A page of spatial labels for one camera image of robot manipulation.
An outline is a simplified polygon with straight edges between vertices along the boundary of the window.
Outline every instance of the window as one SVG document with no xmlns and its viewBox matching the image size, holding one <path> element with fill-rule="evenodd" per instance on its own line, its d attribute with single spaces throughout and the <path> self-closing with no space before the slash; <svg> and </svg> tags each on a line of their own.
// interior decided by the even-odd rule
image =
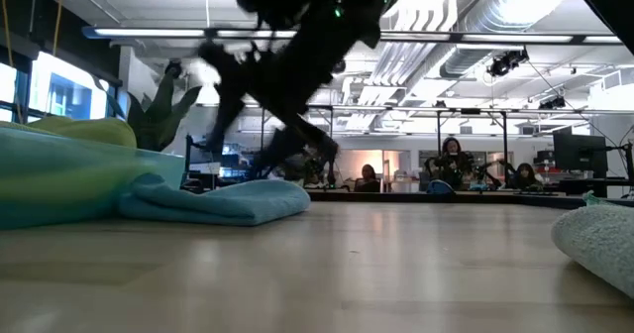
<svg viewBox="0 0 634 333">
<path fill-rule="evenodd" d="M 16 76 L 18 70 L 0 63 L 0 100 L 12 103 L 16 96 Z"/>
<path fill-rule="evenodd" d="M 13 111 L 0 109 L 0 121 L 11 122 L 13 120 Z"/>
<path fill-rule="evenodd" d="M 74 65 L 40 52 L 33 62 L 29 107 L 75 120 L 104 118 L 110 85 L 95 79 Z"/>
</svg>

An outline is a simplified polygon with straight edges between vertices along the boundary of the light wood floor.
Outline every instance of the light wood floor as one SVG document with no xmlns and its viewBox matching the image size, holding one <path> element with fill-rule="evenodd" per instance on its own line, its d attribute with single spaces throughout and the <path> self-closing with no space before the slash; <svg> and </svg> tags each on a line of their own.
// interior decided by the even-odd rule
<svg viewBox="0 0 634 333">
<path fill-rule="evenodd" d="M 0 332 L 628 332 L 632 302 L 551 243 L 560 211 L 315 203 L 260 228 L 0 233 Z"/>
</svg>

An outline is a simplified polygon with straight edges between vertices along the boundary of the woman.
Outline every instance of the woman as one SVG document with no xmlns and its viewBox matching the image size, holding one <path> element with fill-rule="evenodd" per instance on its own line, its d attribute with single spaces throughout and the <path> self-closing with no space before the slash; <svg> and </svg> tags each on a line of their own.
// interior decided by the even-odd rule
<svg viewBox="0 0 634 333">
<path fill-rule="evenodd" d="M 513 168 L 511 164 L 506 164 L 504 161 L 500 161 L 505 165 L 506 175 L 511 174 L 511 184 L 513 187 L 521 190 L 542 190 L 544 185 L 542 184 L 541 176 L 535 174 L 535 170 L 529 164 L 521 164 L 517 167 L 517 170 Z"/>
<path fill-rule="evenodd" d="M 521 164 L 517 168 L 517 173 L 515 174 L 515 186 L 522 190 L 541 190 L 544 186 L 537 178 L 537 175 L 535 175 L 535 170 L 533 170 L 532 166 L 529 164 Z"/>
<path fill-rule="evenodd" d="M 442 169 L 440 179 L 454 189 L 460 189 L 464 179 L 468 179 L 472 173 L 470 156 L 463 152 L 460 142 L 454 137 L 445 139 L 441 150 L 441 157 L 436 161 L 436 166 Z"/>
<path fill-rule="evenodd" d="M 443 150 L 443 156 L 450 156 L 450 155 L 456 156 L 463 151 L 463 148 L 460 146 L 460 142 L 458 142 L 456 138 L 448 137 L 443 142 L 442 150 Z"/>
<path fill-rule="evenodd" d="M 376 179 L 376 172 L 370 165 L 365 165 L 361 169 L 363 178 L 357 179 L 355 192 L 357 193 L 380 193 L 380 182 Z"/>
</svg>

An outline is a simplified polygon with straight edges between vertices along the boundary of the blue towel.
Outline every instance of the blue towel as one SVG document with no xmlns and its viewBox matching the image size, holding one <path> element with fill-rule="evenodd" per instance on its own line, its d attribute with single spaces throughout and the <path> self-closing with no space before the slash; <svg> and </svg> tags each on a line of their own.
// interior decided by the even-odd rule
<svg viewBox="0 0 634 333">
<path fill-rule="evenodd" d="M 158 175 L 144 174 L 121 197 L 119 212 L 133 219 L 255 226 L 300 213 L 309 205 L 304 189 L 282 180 L 256 180 L 194 194 L 170 188 Z"/>
<path fill-rule="evenodd" d="M 634 298 L 634 209 L 591 205 L 562 215 L 552 237 L 564 254 Z"/>
</svg>

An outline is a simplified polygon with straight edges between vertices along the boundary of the black monitor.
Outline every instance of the black monitor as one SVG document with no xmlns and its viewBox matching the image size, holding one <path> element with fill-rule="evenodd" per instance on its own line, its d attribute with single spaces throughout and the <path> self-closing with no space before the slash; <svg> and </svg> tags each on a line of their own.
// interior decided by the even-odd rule
<svg viewBox="0 0 634 333">
<path fill-rule="evenodd" d="M 555 166 L 567 170 L 592 170 L 595 178 L 607 174 L 607 151 L 602 136 L 553 134 Z"/>
</svg>

